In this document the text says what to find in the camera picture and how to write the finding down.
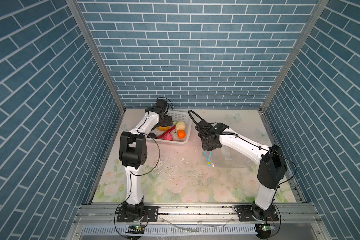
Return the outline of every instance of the white round vegetable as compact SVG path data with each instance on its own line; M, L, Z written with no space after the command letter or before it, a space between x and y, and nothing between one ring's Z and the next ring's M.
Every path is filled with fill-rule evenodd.
M177 130L184 130L185 129L185 123L183 121L180 121L176 124L176 131Z

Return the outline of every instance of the black mounting plate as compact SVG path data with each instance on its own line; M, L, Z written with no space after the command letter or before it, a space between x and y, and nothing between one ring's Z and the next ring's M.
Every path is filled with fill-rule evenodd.
M158 216L158 206L144 206L143 220L142 223L147 222L147 214L148 213L148 222L157 222ZM127 217L127 214L122 210L119 210L119 214L117 215L117 222L133 222L132 219Z
M239 221L240 222L252 222L252 221L258 221L257 219L255 219L253 217L252 214L252 210L251 210L252 206L251 205L236 205L235 209L237 211L237 216L239 217ZM270 211L270 216L268 216L268 220L269 221L273 221L277 222L279 220L279 216L276 212L275 206L271 205L270 206L271 211Z

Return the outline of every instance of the basket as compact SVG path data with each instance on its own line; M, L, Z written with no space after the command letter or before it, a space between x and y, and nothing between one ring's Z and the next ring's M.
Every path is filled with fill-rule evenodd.
M174 129L172 132L170 132L170 134L172 135L173 141L168 141L168 140L164 140L164 139L155 139L155 141L157 143L161 143L161 144L183 146L184 144L186 144L188 142L189 135L191 133L191 128L192 128L192 121L191 121L191 118L188 115L188 112L177 112L177 111L169 110L167 115L171 116L173 121L178 121L178 122L183 121L183 122L185 122L185 137L182 138L182 139L179 139L177 137L177 133L175 133L176 130ZM156 127L151 132L153 132L156 136L160 136L165 131L159 131L157 129L157 127ZM149 141L149 142L154 142L149 137L147 137L146 140Z

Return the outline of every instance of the brick wall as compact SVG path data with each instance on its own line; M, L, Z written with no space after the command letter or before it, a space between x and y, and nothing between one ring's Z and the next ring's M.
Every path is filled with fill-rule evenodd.
M79 0L127 107L259 108L317 0Z
M360 239L360 0L330 0L266 110L333 239Z
M0 0L0 240L67 236L119 115L64 0Z

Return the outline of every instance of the pink ball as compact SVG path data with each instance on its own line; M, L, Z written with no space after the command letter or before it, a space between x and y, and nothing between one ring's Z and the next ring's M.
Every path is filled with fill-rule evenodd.
M173 137L172 137L172 135L170 133L166 133L166 134L164 134L163 139L168 140L168 141L172 141Z

